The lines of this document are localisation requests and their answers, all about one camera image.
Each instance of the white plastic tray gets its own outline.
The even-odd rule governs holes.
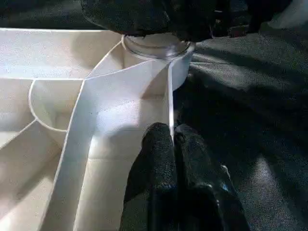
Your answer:
[[[146,59],[110,31],[0,29],[0,230],[111,231],[192,56]]]

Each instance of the black fabric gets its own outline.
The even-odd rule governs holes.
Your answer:
[[[253,231],[308,230],[308,43],[300,31],[199,43],[174,92],[176,123],[196,129],[227,166]]]

